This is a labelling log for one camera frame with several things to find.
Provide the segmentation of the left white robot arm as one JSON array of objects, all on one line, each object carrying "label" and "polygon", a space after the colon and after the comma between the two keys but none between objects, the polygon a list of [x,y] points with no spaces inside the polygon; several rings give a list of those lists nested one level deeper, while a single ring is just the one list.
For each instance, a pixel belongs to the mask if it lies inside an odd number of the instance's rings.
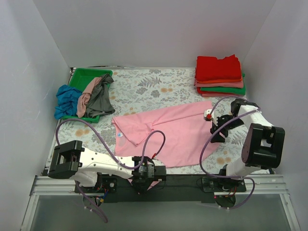
[{"label": "left white robot arm", "polygon": [[81,141],[70,141],[54,148],[49,178],[73,179],[85,188],[110,191],[111,186],[99,179],[104,175],[128,180],[138,193],[144,193],[152,183],[166,181],[167,170],[148,157],[117,156],[113,159],[109,154],[84,148]]}]

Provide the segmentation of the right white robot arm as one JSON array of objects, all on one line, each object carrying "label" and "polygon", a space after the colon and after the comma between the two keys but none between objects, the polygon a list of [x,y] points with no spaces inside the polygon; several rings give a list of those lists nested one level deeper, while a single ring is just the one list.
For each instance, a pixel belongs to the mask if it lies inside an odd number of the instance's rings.
[{"label": "right white robot arm", "polygon": [[279,166],[285,130],[268,122],[256,103],[237,98],[231,102],[231,115],[218,116],[213,109],[208,109],[204,119],[212,123],[211,143],[224,143],[229,131],[239,126],[248,129],[241,157],[225,165],[211,179],[214,184],[229,189],[242,184],[242,179],[255,171]]}]

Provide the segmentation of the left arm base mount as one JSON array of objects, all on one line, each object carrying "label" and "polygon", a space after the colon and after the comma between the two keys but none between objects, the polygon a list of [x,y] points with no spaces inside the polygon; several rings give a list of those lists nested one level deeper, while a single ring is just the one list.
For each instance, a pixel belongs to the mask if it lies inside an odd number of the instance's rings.
[{"label": "left arm base mount", "polygon": [[100,206],[108,194],[115,193],[117,179],[109,175],[97,175],[97,182],[94,186],[84,187],[79,184],[79,188],[95,203]]}]

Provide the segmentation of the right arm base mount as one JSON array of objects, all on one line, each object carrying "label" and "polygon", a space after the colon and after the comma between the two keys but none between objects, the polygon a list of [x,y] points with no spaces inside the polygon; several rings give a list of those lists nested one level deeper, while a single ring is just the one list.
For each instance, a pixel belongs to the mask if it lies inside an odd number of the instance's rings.
[{"label": "right arm base mount", "polygon": [[223,178],[201,178],[201,190],[212,195],[214,203],[220,207],[232,208],[236,203],[236,193],[246,192],[244,180]]}]

